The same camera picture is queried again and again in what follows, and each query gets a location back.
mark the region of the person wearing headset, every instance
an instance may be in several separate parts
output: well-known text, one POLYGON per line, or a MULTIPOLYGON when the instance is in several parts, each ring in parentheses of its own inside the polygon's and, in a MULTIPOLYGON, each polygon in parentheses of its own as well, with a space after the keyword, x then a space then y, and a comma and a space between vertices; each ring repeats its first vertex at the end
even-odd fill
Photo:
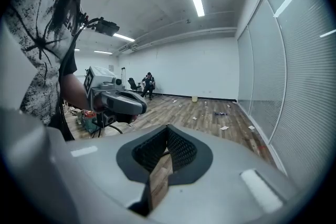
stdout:
MULTIPOLYGON (((61 119, 59 98, 79 108, 90 109, 84 86, 74 75, 77 70, 74 51, 63 76, 59 77, 62 60, 80 26, 80 0, 3 2, 0 32, 7 31, 13 41, 11 46, 18 46, 37 69, 20 109, 45 125, 60 129, 64 138, 70 140, 72 135, 61 119)), ((95 109, 101 106, 101 100, 96 99, 95 109)))
POLYGON ((144 97, 147 91, 149 91, 149 100, 152 100, 152 93, 154 90, 155 80, 150 72, 148 72, 146 77, 142 79, 142 83, 144 84, 144 88, 141 96, 144 97))

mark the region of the wooden floor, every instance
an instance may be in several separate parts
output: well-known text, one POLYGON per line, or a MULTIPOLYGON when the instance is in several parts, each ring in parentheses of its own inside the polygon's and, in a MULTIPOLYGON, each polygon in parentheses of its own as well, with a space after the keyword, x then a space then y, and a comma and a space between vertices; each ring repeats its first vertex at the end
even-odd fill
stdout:
MULTIPOLYGON (((152 101, 148 99, 146 101, 147 112, 139 115, 138 119, 133 123, 134 126, 126 123, 115 123, 113 125, 118 127, 123 133, 152 125, 169 123, 199 130, 239 143, 276 167, 268 148, 257 130, 248 128, 252 123, 238 105, 226 101, 200 99, 193 103, 190 98, 166 96, 155 96, 152 101), (224 112, 227 113, 227 116, 215 115, 214 112, 224 112), (228 126, 229 128, 222 131, 220 128, 223 126, 228 126)), ((71 113, 66 114, 66 120, 75 139, 90 138, 90 134, 78 125, 76 118, 71 113)), ((118 131, 107 127, 102 131, 101 136, 115 134, 118 134, 118 131)), ((169 155, 163 156, 150 177, 154 208, 167 192, 167 178, 171 173, 173 173, 171 158, 169 155)))

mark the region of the black baseboard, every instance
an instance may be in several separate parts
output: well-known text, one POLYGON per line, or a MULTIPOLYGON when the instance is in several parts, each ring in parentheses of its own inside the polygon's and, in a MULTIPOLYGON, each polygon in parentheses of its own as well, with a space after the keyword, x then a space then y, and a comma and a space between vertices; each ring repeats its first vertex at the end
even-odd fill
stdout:
MULTIPOLYGON (((174 96, 174 97, 191 98, 191 96, 189 96, 189 95, 167 94, 167 93, 157 93, 157 92, 153 92, 153 94, 154 95, 164 95, 164 96, 174 96)), ((237 102, 236 99, 225 99, 225 98, 198 97, 198 99, 237 102)))

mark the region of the baseboard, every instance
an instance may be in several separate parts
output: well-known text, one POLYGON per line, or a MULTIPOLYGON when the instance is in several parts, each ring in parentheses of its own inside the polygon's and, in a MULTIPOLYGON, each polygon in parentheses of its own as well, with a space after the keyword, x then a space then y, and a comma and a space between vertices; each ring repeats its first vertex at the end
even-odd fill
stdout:
POLYGON ((269 140, 267 139, 266 134, 262 131, 262 129, 260 128, 260 126, 258 125, 258 123, 250 116, 246 113, 245 109, 238 103, 238 106, 240 107, 240 109, 244 112, 244 114, 248 117, 248 119, 252 122, 253 126, 257 129, 258 133, 260 134, 262 140, 265 142, 270 154, 272 155, 272 158, 277 166, 277 168, 283 172, 286 176, 287 172, 286 169, 284 167, 284 165, 282 164, 282 161, 279 158, 278 153, 276 152, 276 150, 274 149, 274 147, 269 143, 269 140))
MULTIPOLYGON (((184 97, 184 98, 191 98, 191 95, 179 95, 179 94, 168 94, 168 93, 157 93, 153 92, 155 95, 164 95, 164 96, 174 96, 174 97, 184 97)), ((217 101, 230 101, 230 102, 237 102, 236 99, 225 99, 225 98, 212 98, 212 97, 197 97, 198 99, 206 99, 206 100, 217 100, 217 101)))

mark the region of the ceiling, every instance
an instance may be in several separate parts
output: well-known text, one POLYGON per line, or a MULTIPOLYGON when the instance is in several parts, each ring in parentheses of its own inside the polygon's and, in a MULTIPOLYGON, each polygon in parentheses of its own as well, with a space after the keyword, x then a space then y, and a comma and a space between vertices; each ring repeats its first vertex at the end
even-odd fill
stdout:
MULTIPOLYGON (((141 47, 156 40, 207 29, 227 29, 234 36, 244 0, 202 0, 205 16, 198 17, 192 0, 81 0, 89 18, 104 17, 120 26, 118 34, 136 39, 141 47)), ((84 30, 77 48, 118 52, 129 41, 84 30)))

